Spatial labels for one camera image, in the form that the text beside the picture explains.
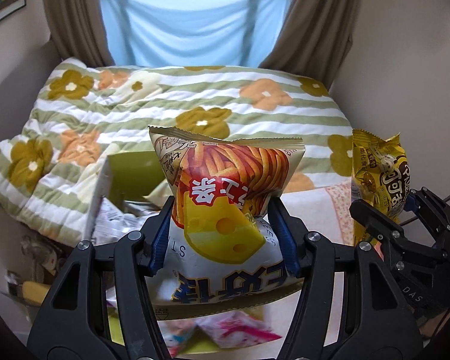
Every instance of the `snack wrapper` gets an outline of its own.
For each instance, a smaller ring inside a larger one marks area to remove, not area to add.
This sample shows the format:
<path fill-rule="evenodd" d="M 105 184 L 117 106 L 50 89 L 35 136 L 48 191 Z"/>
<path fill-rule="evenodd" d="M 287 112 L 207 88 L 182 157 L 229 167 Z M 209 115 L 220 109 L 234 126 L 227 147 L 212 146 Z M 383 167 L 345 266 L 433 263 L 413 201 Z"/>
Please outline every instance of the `snack wrapper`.
<path fill-rule="evenodd" d="M 175 195 L 163 268 L 147 279 L 154 305 L 219 303 L 297 281 L 263 216 L 304 154 L 300 138 L 226 142 L 176 127 L 150 127 L 150 137 Z"/>
<path fill-rule="evenodd" d="M 170 357 L 174 358 L 186 345 L 195 331 L 196 323 L 193 319 L 179 319 L 171 321 L 158 321 Z"/>
<path fill-rule="evenodd" d="M 94 245 L 117 242 L 125 234 L 140 230 L 145 221 L 157 211 L 143 210 L 141 216 L 122 212 L 109 199 L 103 198 L 95 221 L 95 228 L 91 241 Z"/>
<path fill-rule="evenodd" d="M 196 319 L 197 325 L 221 348 L 243 348 L 282 338 L 263 321 L 234 310 Z"/>
<path fill-rule="evenodd" d="M 383 140 L 364 130 L 353 130 L 352 201 L 363 199 L 397 222 L 410 191 L 410 168 L 399 135 Z M 354 221 L 354 245 L 377 244 Z"/>

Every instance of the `snack bag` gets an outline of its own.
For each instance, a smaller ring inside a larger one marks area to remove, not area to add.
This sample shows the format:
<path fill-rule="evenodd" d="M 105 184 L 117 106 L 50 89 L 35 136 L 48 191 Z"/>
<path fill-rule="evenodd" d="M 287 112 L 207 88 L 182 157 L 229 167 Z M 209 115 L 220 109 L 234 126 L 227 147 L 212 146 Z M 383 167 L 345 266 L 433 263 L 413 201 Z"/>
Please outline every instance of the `snack bag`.
<path fill-rule="evenodd" d="M 152 304 L 217 303 L 296 282 L 263 216 L 303 141 L 226 142 L 176 127 L 150 127 L 150 136 L 175 195 L 163 268 L 147 279 Z"/>
<path fill-rule="evenodd" d="M 399 135 L 383 140 L 353 130 L 352 201 L 363 199 L 391 220 L 398 221 L 410 190 L 410 169 Z M 354 245 L 377 240 L 360 223 L 353 223 Z"/>

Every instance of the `striped blanket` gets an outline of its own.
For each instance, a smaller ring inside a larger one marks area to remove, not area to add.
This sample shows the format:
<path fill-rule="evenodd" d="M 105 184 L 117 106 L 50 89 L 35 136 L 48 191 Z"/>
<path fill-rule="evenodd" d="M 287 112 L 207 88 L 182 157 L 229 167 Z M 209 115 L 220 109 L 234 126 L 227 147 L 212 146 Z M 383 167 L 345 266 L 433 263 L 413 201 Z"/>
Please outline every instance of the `striped blanket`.
<path fill-rule="evenodd" d="M 149 125 L 226 140 L 302 137 L 306 153 L 286 192 L 351 175 L 352 129 L 318 81 L 247 67 L 94 69 L 70 58 L 51 73 L 21 135 L 0 142 L 0 205 L 75 246 L 104 159 L 152 150 Z"/>

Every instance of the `yellow package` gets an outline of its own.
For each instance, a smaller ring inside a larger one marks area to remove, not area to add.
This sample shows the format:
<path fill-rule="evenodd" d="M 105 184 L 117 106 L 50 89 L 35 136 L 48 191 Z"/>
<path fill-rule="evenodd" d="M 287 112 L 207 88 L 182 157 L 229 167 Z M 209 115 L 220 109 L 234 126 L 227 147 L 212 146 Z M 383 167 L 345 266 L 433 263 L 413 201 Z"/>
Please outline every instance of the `yellow package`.
<path fill-rule="evenodd" d="M 353 130 L 352 201 L 363 199 L 391 220 L 398 221 L 410 190 L 410 169 L 399 135 L 383 140 Z M 354 221 L 354 245 L 377 240 Z"/>
<path fill-rule="evenodd" d="M 163 268 L 147 279 L 152 304 L 183 318 L 288 295 L 281 289 L 298 281 L 263 216 L 299 164 L 303 141 L 226 142 L 176 127 L 150 127 L 150 137 L 175 196 Z"/>

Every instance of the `black cable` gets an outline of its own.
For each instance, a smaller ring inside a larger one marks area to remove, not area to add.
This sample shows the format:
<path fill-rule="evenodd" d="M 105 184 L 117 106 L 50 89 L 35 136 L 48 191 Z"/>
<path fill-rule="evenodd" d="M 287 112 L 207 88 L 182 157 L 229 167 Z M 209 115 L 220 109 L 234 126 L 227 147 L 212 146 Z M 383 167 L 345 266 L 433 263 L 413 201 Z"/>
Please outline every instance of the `black cable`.
<path fill-rule="evenodd" d="M 448 195 L 443 201 L 446 203 L 449 200 L 450 200 L 450 195 Z M 417 219 L 418 218 L 416 216 L 413 216 L 412 218 L 407 219 L 406 221 L 403 221 L 403 222 L 399 223 L 399 225 L 400 226 L 405 226 L 405 225 L 408 225 L 409 223 L 412 223 L 412 222 L 416 221 Z"/>

